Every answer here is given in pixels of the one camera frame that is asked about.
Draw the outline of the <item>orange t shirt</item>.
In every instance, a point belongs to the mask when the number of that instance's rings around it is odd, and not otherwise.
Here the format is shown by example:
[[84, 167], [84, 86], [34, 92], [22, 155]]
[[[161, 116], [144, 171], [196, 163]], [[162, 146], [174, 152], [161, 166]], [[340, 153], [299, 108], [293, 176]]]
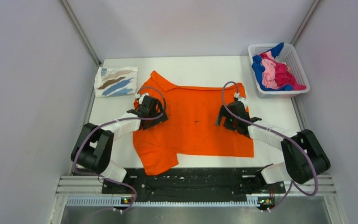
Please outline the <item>orange t shirt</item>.
[[167, 102], [168, 120], [133, 133], [134, 148], [147, 175], [159, 175], [178, 165], [178, 154], [206, 156], [254, 156], [251, 139], [217, 126], [223, 103], [235, 93], [245, 95], [239, 83], [218, 87], [175, 85], [156, 71], [143, 84], [143, 93]]

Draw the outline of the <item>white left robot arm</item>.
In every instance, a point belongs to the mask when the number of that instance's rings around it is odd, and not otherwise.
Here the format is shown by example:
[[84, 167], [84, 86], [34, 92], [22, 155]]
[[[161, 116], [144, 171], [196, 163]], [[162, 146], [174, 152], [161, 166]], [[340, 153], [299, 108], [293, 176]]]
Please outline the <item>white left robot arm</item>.
[[138, 105], [118, 119], [101, 125], [83, 125], [70, 157], [74, 165], [112, 180], [113, 187], [120, 193], [130, 189], [131, 181], [126, 169], [111, 159], [114, 141], [128, 133], [146, 130], [168, 120], [165, 98], [157, 99], [143, 94], [137, 100]]

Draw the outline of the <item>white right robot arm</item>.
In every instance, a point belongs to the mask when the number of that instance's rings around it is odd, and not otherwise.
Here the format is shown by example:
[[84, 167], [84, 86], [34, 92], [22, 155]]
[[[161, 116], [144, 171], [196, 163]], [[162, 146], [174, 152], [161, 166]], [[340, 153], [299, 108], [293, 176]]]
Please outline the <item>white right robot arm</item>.
[[328, 156], [311, 130], [296, 132], [270, 126], [259, 117], [250, 117], [244, 100], [222, 105], [216, 125], [221, 123], [228, 130], [282, 152], [283, 162], [267, 165], [257, 172], [255, 187], [260, 192], [268, 192], [277, 182], [304, 184], [331, 168]]

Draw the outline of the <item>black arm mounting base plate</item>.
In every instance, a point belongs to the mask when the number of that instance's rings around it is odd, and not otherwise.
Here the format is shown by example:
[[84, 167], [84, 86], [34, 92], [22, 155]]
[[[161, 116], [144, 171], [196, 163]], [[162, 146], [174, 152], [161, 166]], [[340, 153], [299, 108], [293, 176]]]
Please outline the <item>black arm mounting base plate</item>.
[[245, 202], [253, 194], [276, 196], [288, 190], [283, 182], [265, 184], [261, 168], [172, 168], [160, 175], [146, 175], [142, 168], [127, 168], [125, 186], [103, 180], [103, 194], [129, 194], [136, 202], [220, 203]]

